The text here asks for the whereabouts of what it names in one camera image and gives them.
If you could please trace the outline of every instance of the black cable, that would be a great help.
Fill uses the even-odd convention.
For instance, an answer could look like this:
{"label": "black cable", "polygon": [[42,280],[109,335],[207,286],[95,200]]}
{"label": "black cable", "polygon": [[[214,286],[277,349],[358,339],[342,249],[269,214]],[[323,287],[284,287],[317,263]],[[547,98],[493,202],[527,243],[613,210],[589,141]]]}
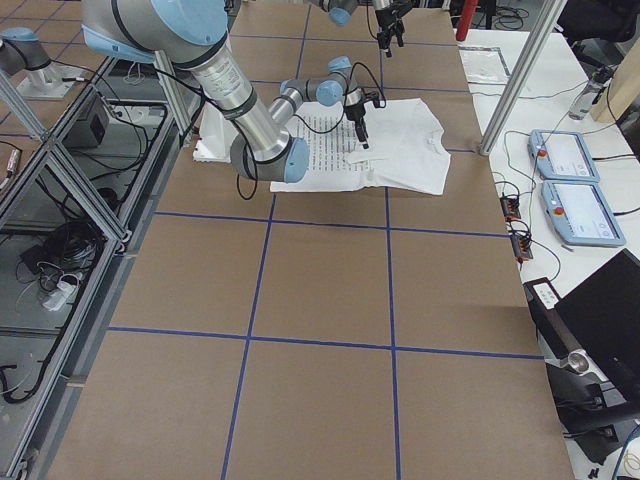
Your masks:
{"label": "black cable", "polygon": [[253,189],[251,190],[251,193],[249,195],[245,195],[244,193],[242,193],[242,189],[240,188],[240,174],[236,175],[236,190],[238,192],[238,195],[240,195],[240,198],[242,198],[243,200],[249,201],[253,199],[253,197],[256,195],[256,192],[258,191],[258,162],[256,162],[256,157],[253,153],[253,149],[251,148],[251,144],[249,143],[247,135],[244,133],[242,128],[240,128],[240,125],[237,122],[231,121],[231,123],[234,127],[236,127],[236,130],[240,132],[240,135],[242,135],[242,138],[244,139],[245,151],[243,152],[243,155],[246,155],[247,150],[249,150],[249,155],[251,155],[251,162],[253,164]]}
{"label": "black cable", "polygon": [[[84,66],[82,66],[82,65],[75,65],[75,64],[73,64],[73,63],[66,63],[66,62],[63,62],[63,61],[61,61],[61,60],[51,60],[51,61],[52,61],[53,63],[57,63],[57,64],[59,64],[59,65],[64,65],[64,66],[66,66],[66,67],[79,68],[79,69],[87,70],[88,72],[93,73],[95,76],[97,76],[97,77],[98,77],[98,79],[99,79],[99,80],[101,80],[101,81],[102,81],[102,83],[104,83],[104,84],[107,86],[107,88],[111,91],[111,93],[112,93],[112,94],[113,94],[113,96],[116,98],[116,100],[118,100],[119,102],[121,102],[121,101],[122,101],[122,100],[120,99],[120,96],[116,93],[116,91],[115,91],[115,90],[113,89],[113,87],[111,86],[111,84],[110,84],[109,82],[107,82],[107,80],[104,78],[104,76],[103,76],[101,73],[99,73],[98,71],[93,70],[93,69],[91,69],[91,68],[89,68],[89,67],[84,67]],[[128,115],[128,117],[129,117],[129,120],[130,120],[129,122],[127,122],[127,121],[125,121],[125,120],[123,120],[123,119],[119,118],[118,116],[113,116],[112,118],[113,118],[114,120],[119,121],[119,122],[122,122],[122,123],[124,123],[124,124],[131,125],[134,129],[136,129],[136,132],[135,132],[135,133],[136,133],[136,136],[138,137],[138,141],[139,141],[139,142],[140,142],[140,144],[141,144],[141,145],[140,145],[140,152],[141,152],[141,154],[142,154],[142,151],[143,151],[143,148],[142,148],[142,139],[140,138],[140,135],[138,135],[138,130],[142,130],[142,132],[143,132],[143,134],[144,134],[144,136],[145,136],[145,140],[146,140],[146,142],[147,142],[147,144],[146,144],[145,148],[147,148],[147,147],[149,146],[149,137],[148,137],[148,135],[147,135],[147,131],[146,131],[146,129],[145,129],[144,127],[142,127],[142,126],[140,126],[140,125],[136,125],[135,123],[133,123],[133,119],[131,118],[131,115],[129,115],[129,112],[128,112],[128,111],[127,111],[127,115]]]}
{"label": "black cable", "polygon": [[106,163],[98,160],[95,156],[93,156],[93,155],[91,155],[91,154],[89,154],[87,152],[84,152],[82,150],[77,150],[77,149],[73,149],[72,148],[72,149],[69,149],[69,152],[82,155],[83,157],[88,158],[92,162],[97,163],[98,165],[106,168],[107,170],[113,170],[114,172],[126,172],[127,170],[131,170],[132,168],[136,167],[139,164],[138,163],[138,159],[136,159],[136,161],[133,164],[128,165],[126,167],[113,167],[111,165],[107,165]]}
{"label": "black cable", "polygon": [[602,161],[606,161],[606,160],[619,160],[619,159],[624,159],[624,158],[635,158],[636,160],[638,160],[638,156],[633,154],[633,153],[625,153],[622,155],[611,155],[610,157],[594,157],[593,161],[594,162],[602,162]]}
{"label": "black cable", "polygon": [[556,278],[558,278],[560,276],[560,272],[562,271],[562,260],[560,260],[560,257],[558,257],[558,255],[556,254],[556,252],[554,252],[553,250],[551,250],[549,247],[547,247],[546,245],[543,245],[540,242],[537,242],[536,240],[531,239],[531,243],[535,243],[536,245],[538,245],[539,247],[544,248],[547,252],[549,252],[551,255],[553,255],[553,257],[556,259],[556,261],[558,262],[558,270],[556,271],[555,275],[549,280],[549,282],[553,282]]}
{"label": "black cable", "polygon": [[373,30],[371,30],[371,20],[369,20],[369,7],[370,6],[371,6],[371,2],[367,1],[367,28],[369,29],[369,35],[371,35],[371,38],[373,38],[377,42],[378,41],[378,37],[373,34]]}
{"label": "black cable", "polygon": [[[63,224],[60,227],[58,227],[54,232],[59,231],[61,228],[65,228],[65,226],[68,227],[69,224]],[[97,260],[100,258],[100,256],[102,255],[102,236],[98,233],[98,231],[94,228],[94,226],[91,224],[90,221],[84,222],[84,225],[88,228],[88,231],[91,232],[91,238],[94,240],[94,249],[92,250],[91,253],[93,253],[93,259],[91,260],[91,263],[89,265],[89,267],[87,268],[80,268],[77,269],[75,271],[86,271],[88,270],[88,275],[91,274],[91,272],[93,271],[93,269],[95,268],[96,264],[97,264]],[[67,235],[67,242],[70,240],[70,235]],[[67,242],[65,242],[65,244],[63,245],[63,250],[64,248],[66,248],[67,246]],[[86,286],[86,282],[82,282],[79,285],[79,289],[84,289],[84,287]],[[76,299],[79,299],[82,297],[82,293],[81,291],[78,292],[78,294],[76,295]],[[44,376],[46,373],[47,368],[49,367],[49,364],[51,363],[51,360],[53,359],[53,356],[55,355],[58,347],[60,346],[60,343],[62,342],[62,339],[64,338],[64,335],[67,331],[67,329],[69,328],[69,325],[71,323],[71,320],[73,319],[73,312],[71,312],[68,316],[67,319],[65,321],[65,323],[60,327],[60,329],[58,330],[58,334],[56,336],[55,341],[53,342],[53,345],[51,346],[51,348],[49,349],[49,352],[47,353],[47,355],[45,356],[45,358],[43,360],[40,361],[40,371],[38,373],[38,378],[36,379],[34,385],[29,388],[28,390],[24,390],[23,391],[23,395],[21,397],[16,397],[14,396],[14,393],[18,390],[18,387],[15,388],[10,388],[9,387],[9,382],[7,380],[7,377],[5,375],[5,370],[12,370],[12,369],[16,369],[18,368],[17,365],[2,365],[0,366],[0,384],[2,385],[2,398],[3,400],[8,403],[8,404],[12,404],[12,405],[17,405],[17,404],[22,404],[26,401],[28,401],[29,399],[31,399],[40,389],[40,386],[42,384],[42,381],[44,380]]]}
{"label": "black cable", "polygon": [[634,208],[633,210],[628,210],[626,212],[614,212],[615,217],[623,217],[625,215],[631,215],[632,213],[640,212],[640,207]]}
{"label": "black cable", "polygon": [[49,199],[58,207],[58,210],[60,211],[60,214],[62,215],[62,217],[65,220],[72,220],[72,219],[77,219],[80,218],[80,214],[77,212],[74,212],[73,210],[71,210],[69,207],[66,206],[66,203],[63,202],[62,200],[58,200],[48,189],[48,187],[44,184],[44,180],[42,179],[42,177],[38,176],[38,178],[36,178],[35,180],[36,185],[38,185],[38,187],[40,187],[40,190],[42,190],[42,192],[49,197]]}
{"label": "black cable", "polygon": [[12,148],[15,148],[16,150],[20,150],[20,152],[22,152],[22,149],[20,147],[17,147],[15,144],[11,143],[11,142],[6,142],[4,140],[0,140],[0,143],[4,144],[4,145],[9,145]]}
{"label": "black cable", "polygon": [[[178,82],[180,85],[182,85],[183,87],[185,87],[187,90],[191,91],[192,93],[195,93],[196,95],[199,95],[200,98],[204,99],[204,101],[206,103],[208,103],[209,105],[211,105],[213,108],[215,108],[218,112],[220,112],[222,115],[224,115],[224,111],[218,107],[218,105],[216,105],[215,101],[212,98],[209,98],[207,96],[207,94],[205,93],[204,89],[202,87],[200,88],[196,88],[193,87],[192,85],[189,85],[188,83],[186,83],[185,81],[179,79],[178,77],[176,77],[175,75],[170,74],[169,72],[165,72],[164,70],[160,70],[158,68],[155,69],[156,72],[158,72],[161,75],[165,75],[169,78],[172,78],[173,80],[175,80],[176,82]],[[231,124],[235,127],[235,129],[238,131],[238,133],[242,136],[244,142],[245,142],[245,149],[248,149],[249,151],[249,155],[251,156],[251,162],[253,164],[253,189],[251,190],[251,193],[249,195],[245,195],[244,193],[242,193],[242,189],[240,188],[240,175],[238,174],[236,176],[236,190],[238,192],[238,195],[240,195],[240,198],[242,198],[243,200],[252,200],[255,197],[256,192],[258,191],[258,162],[256,161],[255,155],[253,153],[253,149],[251,148],[251,145],[249,144],[249,139],[247,138],[247,135],[244,133],[244,131],[242,130],[242,128],[240,128],[240,125],[235,122],[235,121],[231,121]]]}

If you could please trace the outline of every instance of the grid line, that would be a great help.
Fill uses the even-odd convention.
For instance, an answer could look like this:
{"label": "grid line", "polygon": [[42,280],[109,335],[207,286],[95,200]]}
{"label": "grid line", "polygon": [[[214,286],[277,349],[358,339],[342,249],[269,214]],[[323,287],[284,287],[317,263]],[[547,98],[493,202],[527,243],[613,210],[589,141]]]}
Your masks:
{"label": "grid line", "polygon": [[269,222],[267,223],[267,230],[264,235],[264,244],[262,246],[262,257],[260,258],[260,268],[258,269],[258,278],[256,280],[256,291],[253,296],[253,305],[251,306],[251,317],[249,318],[249,326],[247,328],[247,338],[244,342],[244,353],[242,355],[242,365],[240,366],[240,376],[238,377],[238,386],[236,388],[236,396],[233,402],[233,413],[231,415],[231,422],[229,424],[229,435],[227,438],[227,447],[224,453],[224,461],[222,463],[222,472],[220,473],[220,479],[226,480],[227,471],[229,468],[229,459],[231,458],[231,448],[233,446],[233,434],[235,432],[236,420],[238,418],[238,410],[240,408],[240,397],[242,396],[242,387],[244,383],[245,373],[247,371],[247,363],[249,361],[249,348],[251,346],[251,335],[253,333],[253,324],[256,318],[256,311],[258,308],[258,299],[260,297],[260,287],[262,286],[262,276],[264,273],[264,265],[267,259],[267,252],[269,250],[269,238],[271,236],[271,220],[273,219],[273,212],[276,208],[276,196],[273,195],[271,200],[271,211],[269,212]]}
{"label": "grid line", "polygon": [[393,381],[393,430],[396,447],[396,480],[402,480],[402,451],[400,448],[400,407],[398,401],[398,358],[396,354],[396,319],[393,295],[393,253],[391,248],[391,213],[389,188],[384,187],[384,203],[387,233],[387,275],[389,282],[389,326],[391,328],[391,375]]}
{"label": "grid line", "polygon": [[307,18],[304,22],[304,31],[302,32],[302,44],[300,45],[300,55],[298,56],[298,66],[296,68],[296,78],[300,76],[300,67],[302,66],[302,56],[304,55],[304,45],[307,41],[307,29],[309,28],[309,18],[311,17],[311,5],[307,8]]}
{"label": "grid line", "polygon": [[[315,345],[320,347],[335,347],[335,348],[353,348],[361,350],[379,350],[379,351],[391,351],[391,345],[376,345],[372,343],[355,343],[355,342],[338,342],[332,340],[314,340],[306,338],[287,338],[287,337],[270,337],[270,336],[247,336],[233,333],[217,333],[217,332],[202,332],[194,330],[170,330],[162,328],[148,328],[148,327],[127,327],[127,326],[110,326],[108,327],[110,332],[123,332],[123,333],[140,333],[148,335],[173,335],[178,337],[202,337],[202,338],[216,338],[221,340],[241,340],[263,343],[282,343],[293,345]],[[477,350],[455,350],[447,348],[427,348],[427,347],[412,347],[404,345],[396,345],[395,350],[397,352],[410,352],[421,354],[435,354],[435,355],[452,355],[452,356],[464,356],[464,357],[484,357],[484,358],[507,358],[515,360],[544,360],[542,355],[530,355],[526,353],[502,353],[502,352],[482,352]]]}

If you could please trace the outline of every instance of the blue tape line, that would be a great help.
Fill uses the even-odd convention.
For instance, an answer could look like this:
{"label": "blue tape line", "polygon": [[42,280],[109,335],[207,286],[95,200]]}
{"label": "blue tape line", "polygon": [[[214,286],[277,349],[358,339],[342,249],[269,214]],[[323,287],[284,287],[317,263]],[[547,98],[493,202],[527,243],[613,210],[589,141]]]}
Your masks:
{"label": "blue tape line", "polygon": [[229,425],[229,436],[227,438],[227,447],[224,452],[224,462],[222,464],[222,472],[220,479],[225,480],[227,478],[227,471],[229,469],[229,459],[231,458],[231,447],[233,445],[233,434],[236,428],[236,420],[238,419],[238,410],[240,408],[240,397],[242,395],[242,386],[244,384],[244,377],[247,369],[247,362],[249,360],[249,347],[251,346],[251,334],[253,332],[253,324],[256,318],[256,311],[258,308],[258,298],[260,297],[260,287],[262,286],[262,275],[264,273],[264,265],[267,259],[267,251],[269,249],[269,238],[271,236],[271,221],[273,219],[273,212],[276,208],[276,196],[273,196],[271,201],[271,211],[269,212],[269,222],[267,223],[267,231],[264,236],[264,245],[262,246],[262,257],[260,258],[260,268],[258,269],[258,278],[256,280],[256,291],[253,297],[253,305],[251,307],[251,317],[249,319],[249,327],[247,329],[247,339],[244,344],[244,353],[242,355],[242,365],[240,367],[240,376],[238,378],[238,387],[236,389],[236,397],[233,402],[233,413],[231,415],[231,423]]}
{"label": "blue tape line", "polygon": [[2,22],[4,22],[7,18],[13,18],[12,15],[14,13],[16,13],[18,10],[20,10],[24,4],[27,3],[27,0],[22,0],[22,2],[20,2],[20,5],[18,5],[16,8],[14,8],[11,12],[9,12],[9,15],[7,15],[6,17],[2,18]]}
{"label": "blue tape line", "polygon": [[47,24],[47,22],[48,22],[49,20],[53,20],[53,18],[52,18],[52,17],[53,17],[56,13],[58,13],[62,7],[64,7],[64,2],[60,2],[60,5],[58,6],[58,8],[56,8],[56,9],[51,13],[51,15],[49,15],[47,18],[43,19],[43,23],[42,23],[42,25],[40,25],[38,28],[36,28],[36,29],[34,30],[34,32],[35,32],[35,33],[37,33],[37,32],[38,32],[38,30],[40,30],[42,27],[44,27],[44,26]]}
{"label": "blue tape line", "polygon": [[74,41],[75,41],[75,39],[76,39],[76,38],[78,38],[78,36],[79,36],[79,35],[81,35],[81,34],[82,34],[82,30],[80,30],[78,33],[76,33],[76,34],[73,36],[73,38],[71,39],[71,43],[69,43],[66,47],[64,47],[64,48],[60,51],[60,53],[56,56],[56,60],[59,60],[59,59],[60,59],[60,57],[61,57],[62,55],[64,55],[64,52],[66,52],[66,51],[67,51],[67,49],[68,49],[71,45],[77,45],[77,43],[75,43]]}
{"label": "blue tape line", "polygon": [[396,447],[396,480],[402,479],[402,452],[400,449],[400,407],[398,400],[398,359],[396,355],[396,319],[393,295],[393,254],[391,249],[391,209],[389,188],[384,187],[384,202],[387,222],[387,276],[389,279],[389,326],[391,329],[391,375],[393,380],[393,429]]}
{"label": "blue tape line", "polygon": [[438,355],[460,355],[465,357],[513,358],[517,360],[544,360],[542,355],[522,353],[477,352],[473,350],[447,350],[440,348],[396,347],[399,352],[434,353]]}
{"label": "blue tape line", "polygon": [[298,56],[298,67],[296,68],[296,78],[300,76],[300,67],[302,67],[302,56],[304,55],[304,45],[307,41],[307,30],[309,28],[309,18],[311,17],[311,5],[307,9],[307,18],[304,22],[304,32],[302,32],[302,45],[300,45],[300,55]]}
{"label": "blue tape line", "polygon": [[110,332],[127,332],[127,333],[153,333],[156,335],[175,335],[180,337],[206,337],[221,338],[224,340],[246,340],[244,335],[234,335],[232,333],[214,333],[214,332],[198,332],[191,330],[165,330],[160,328],[144,328],[144,327],[118,327],[110,326]]}

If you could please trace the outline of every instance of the wire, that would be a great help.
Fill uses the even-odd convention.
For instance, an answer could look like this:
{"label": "wire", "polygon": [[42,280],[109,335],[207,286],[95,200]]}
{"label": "wire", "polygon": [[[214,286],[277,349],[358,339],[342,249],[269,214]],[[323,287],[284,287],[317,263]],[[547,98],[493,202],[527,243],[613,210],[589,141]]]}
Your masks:
{"label": "wire", "polygon": [[20,150],[20,153],[22,153],[22,149],[20,147],[17,147],[14,143],[6,142],[4,140],[0,140],[0,143],[4,145],[9,145],[10,147],[15,148],[16,150]]}
{"label": "wire", "polygon": [[632,213],[640,212],[640,207],[634,208],[633,210],[628,210],[626,212],[614,212],[613,215],[615,217],[623,217],[625,215],[631,215]]}
{"label": "wire", "polygon": [[623,467],[629,475],[635,476],[634,473],[640,471],[640,458],[636,454],[627,452],[623,460]]}
{"label": "wire", "polygon": [[342,103],[342,115],[340,115],[340,118],[338,119],[338,121],[328,130],[324,130],[324,131],[320,131],[320,130],[316,130],[314,129],[311,125],[309,125],[307,123],[307,121],[302,118],[300,115],[298,115],[297,113],[294,113],[293,116],[296,117],[298,120],[300,120],[302,122],[302,124],[307,127],[309,130],[311,130],[313,133],[316,133],[318,135],[325,135],[327,133],[331,133],[333,132],[336,128],[338,128],[340,126],[340,124],[342,123],[342,120],[344,119],[344,102]]}
{"label": "wire", "polygon": [[[566,90],[561,90],[561,91],[556,92],[556,93],[551,94],[551,95],[537,95],[535,97],[518,97],[518,99],[519,100],[539,100],[539,99],[555,98],[558,95],[562,95],[563,93],[571,92],[571,91],[575,90],[576,88],[579,88],[579,87],[583,86],[585,83],[587,83],[587,82],[586,81],[580,82],[579,84],[577,84],[574,87],[567,88]],[[501,97],[502,93],[471,92],[471,95],[482,95],[483,97]]]}
{"label": "wire", "polygon": [[[89,67],[85,67],[85,66],[83,66],[83,65],[76,65],[76,64],[73,64],[73,63],[66,63],[66,62],[62,62],[62,61],[60,61],[60,60],[51,60],[51,61],[52,61],[53,63],[57,63],[57,64],[59,64],[59,65],[64,65],[64,66],[67,66],[67,67],[80,68],[80,69],[82,69],[82,70],[87,70],[88,72],[93,73],[95,76],[97,76],[97,77],[98,77],[98,79],[99,79],[99,80],[101,80],[101,81],[102,81],[102,83],[104,83],[104,84],[106,85],[106,87],[107,87],[107,88],[109,89],[109,91],[113,94],[113,96],[116,98],[116,100],[118,100],[119,102],[121,102],[121,101],[122,101],[122,100],[120,99],[120,97],[118,96],[118,94],[116,93],[116,91],[115,91],[115,90],[113,89],[113,87],[111,86],[111,84],[110,84],[109,82],[107,82],[107,80],[104,78],[104,76],[102,75],[102,73],[99,73],[98,71],[93,70],[92,68],[89,68]],[[89,85],[92,85],[92,86],[94,87],[94,89],[95,89],[96,93],[98,94],[98,96],[100,96],[101,100],[105,100],[105,101],[106,101],[106,99],[104,99],[104,98],[103,98],[102,92],[100,92],[100,90],[98,90],[98,89],[95,87],[95,85],[94,85],[93,83],[89,83]],[[107,104],[107,105],[105,105],[105,107],[107,108],[107,111],[111,114],[112,112],[111,112],[110,105],[108,105],[108,104]],[[147,142],[147,144],[146,144],[145,148],[147,148],[147,147],[149,146],[149,137],[148,137],[148,135],[147,135],[147,131],[146,131],[146,129],[145,129],[144,127],[141,127],[140,125],[136,125],[135,123],[133,123],[133,119],[131,118],[131,115],[129,114],[129,111],[128,111],[128,110],[126,110],[126,109],[125,109],[125,112],[126,112],[127,116],[129,117],[129,122],[127,122],[127,121],[125,121],[125,120],[123,120],[123,119],[119,118],[117,115],[111,115],[111,117],[112,117],[114,120],[116,120],[116,121],[122,122],[122,123],[127,124],[127,125],[131,125],[133,128],[135,128],[135,129],[136,129],[136,136],[138,137],[138,141],[139,141],[139,142],[140,142],[140,144],[141,144],[141,145],[140,145],[140,150],[141,150],[141,152],[142,152],[142,151],[143,151],[143,148],[142,148],[142,139],[140,138],[140,135],[138,135],[138,129],[139,129],[139,130],[142,130],[143,135],[145,136],[145,140],[146,140],[146,142]]]}
{"label": "wire", "polygon": [[562,271],[562,260],[560,260],[560,257],[558,257],[558,255],[556,254],[556,252],[554,252],[553,250],[551,250],[549,247],[547,247],[546,245],[543,245],[542,243],[531,239],[531,243],[535,243],[536,245],[538,245],[539,247],[544,248],[547,252],[549,252],[551,255],[553,255],[553,257],[556,259],[556,261],[558,262],[558,270],[556,271],[555,275],[549,280],[549,282],[553,282],[555,279],[557,279],[560,276],[560,272]]}
{"label": "wire", "polygon": [[638,156],[633,154],[633,153],[625,153],[623,155],[612,155],[610,157],[594,157],[593,161],[594,162],[602,162],[602,161],[606,161],[606,160],[621,160],[621,159],[625,159],[625,158],[635,158],[636,160],[638,160]]}
{"label": "wire", "polygon": [[367,0],[367,28],[369,29],[369,35],[375,41],[378,41],[378,37],[373,34],[373,30],[371,30],[371,20],[369,20],[369,7],[371,6],[371,2]]}
{"label": "wire", "polygon": [[529,11],[525,8],[497,6],[495,29],[509,31],[522,30],[524,20],[528,17]]}
{"label": "wire", "polygon": [[[137,67],[137,74],[136,74],[135,77],[133,77],[131,75],[131,72],[136,67]],[[142,73],[142,71],[140,69],[140,64],[137,63],[137,62],[131,62],[131,66],[129,67],[129,70],[127,70],[127,75],[122,79],[122,81],[124,83],[126,83],[127,85],[131,85],[133,87],[137,87],[142,82],[144,82],[144,79],[145,79],[145,76],[144,76],[144,73]]]}
{"label": "wire", "polygon": [[620,469],[620,464],[622,463],[622,460],[625,456],[627,448],[629,448],[629,444],[638,437],[640,437],[640,425],[637,425],[625,440],[624,445],[622,446],[622,450],[620,451],[620,455],[618,456],[618,461],[616,462],[616,466],[613,468],[613,473],[611,474],[611,480],[616,479],[616,474]]}

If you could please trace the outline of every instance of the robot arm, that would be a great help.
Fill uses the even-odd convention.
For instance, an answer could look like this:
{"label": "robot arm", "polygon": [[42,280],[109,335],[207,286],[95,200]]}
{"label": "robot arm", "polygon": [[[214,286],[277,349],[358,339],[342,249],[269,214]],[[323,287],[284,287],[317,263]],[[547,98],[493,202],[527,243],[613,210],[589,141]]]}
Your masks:
{"label": "robot arm", "polygon": [[[323,5],[330,11],[357,5],[356,0],[319,1],[327,2]],[[373,98],[357,86],[346,57],[330,63],[325,78],[286,82],[267,110],[227,46],[224,0],[83,0],[82,5],[90,48],[140,63],[153,63],[154,52],[163,50],[177,68],[193,74],[241,132],[231,147],[231,162],[241,175],[284,182],[302,179],[309,148],[284,124],[304,101],[332,105],[344,97],[345,115],[366,144],[364,103]]]}
{"label": "robot arm", "polygon": [[90,48],[140,63],[153,63],[153,52],[163,50],[177,68],[193,74],[249,143],[241,151],[232,149],[238,157],[234,165],[247,166],[240,173],[248,170],[253,178],[257,171],[259,180],[302,179],[308,146],[274,121],[232,57],[223,0],[83,0],[82,5]]}
{"label": "robot arm", "polygon": [[[338,57],[329,62],[329,74],[322,78],[292,79],[282,82],[280,96],[269,107],[269,114],[278,125],[284,125],[298,111],[304,102],[319,102],[326,107],[343,102],[345,116],[354,122],[358,140],[364,148],[367,143],[367,128],[364,122],[365,103],[372,101],[376,108],[380,107],[377,92],[365,93],[358,86],[353,67],[347,57]],[[231,163],[236,170],[247,178],[253,178],[255,165],[246,158],[245,141],[236,137],[231,145]],[[277,176],[281,165],[267,163],[258,165],[258,178]]]}

